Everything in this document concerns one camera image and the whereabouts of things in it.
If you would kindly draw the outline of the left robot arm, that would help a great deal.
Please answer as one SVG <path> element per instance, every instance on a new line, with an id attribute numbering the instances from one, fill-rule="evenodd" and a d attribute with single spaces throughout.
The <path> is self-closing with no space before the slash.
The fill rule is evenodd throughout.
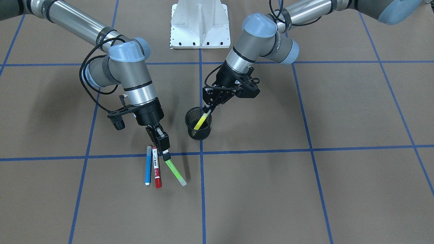
<path id="1" fill-rule="evenodd" d="M 394 25 L 409 17 L 420 0 L 300 0 L 265 15 L 254 13 L 245 18 L 241 35 L 226 60 L 218 67 L 215 82 L 203 87 L 204 114 L 234 96 L 255 98 L 259 80 L 251 76 L 259 57 L 279 64 L 292 64 L 299 45 L 285 37 L 294 27 L 306 26 L 335 11 L 354 9 L 380 23 Z"/>

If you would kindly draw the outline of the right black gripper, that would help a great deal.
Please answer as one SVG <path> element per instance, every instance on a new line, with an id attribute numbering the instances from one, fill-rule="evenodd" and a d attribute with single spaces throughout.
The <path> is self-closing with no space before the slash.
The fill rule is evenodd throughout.
<path id="1" fill-rule="evenodd" d="M 134 115 L 137 123 L 140 126 L 146 126 L 145 129 L 152 141 L 152 144 L 158 148 L 162 159 L 164 161 L 170 160 L 171 155 L 169 153 L 169 135 L 160 125 L 160 121 L 164 117 L 164 112 L 159 99 L 155 98 L 149 103 L 138 106 L 134 111 Z"/>

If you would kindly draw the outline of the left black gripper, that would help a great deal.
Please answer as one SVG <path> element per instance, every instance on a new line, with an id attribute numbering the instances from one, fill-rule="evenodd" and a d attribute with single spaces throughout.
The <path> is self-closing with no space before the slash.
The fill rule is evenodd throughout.
<path id="1" fill-rule="evenodd" d="M 215 81 L 212 84 L 208 84 L 208 79 L 216 71 L 218 72 L 215 75 Z M 235 94 L 244 91 L 244 88 L 240 84 L 236 84 L 238 75 L 226 63 L 223 63 L 206 76 L 204 87 L 202 88 L 203 113 L 212 113 L 217 106 L 224 104 Z"/>

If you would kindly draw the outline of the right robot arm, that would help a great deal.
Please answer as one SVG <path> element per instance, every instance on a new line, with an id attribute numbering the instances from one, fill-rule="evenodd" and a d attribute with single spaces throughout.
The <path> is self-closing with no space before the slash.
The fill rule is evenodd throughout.
<path id="1" fill-rule="evenodd" d="M 20 15 L 46 19 L 92 44 L 79 70 L 82 86 L 102 94 L 101 88 L 122 86 L 122 107 L 109 110 L 96 102 L 117 130 L 125 128 L 123 116 L 132 113 L 164 161 L 171 159 L 169 135 L 160 124 L 164 117 L 147 68 L 150 46 L 143 38 L 128 38 L 63 0 L 2 0 L 1 20 Z"/>

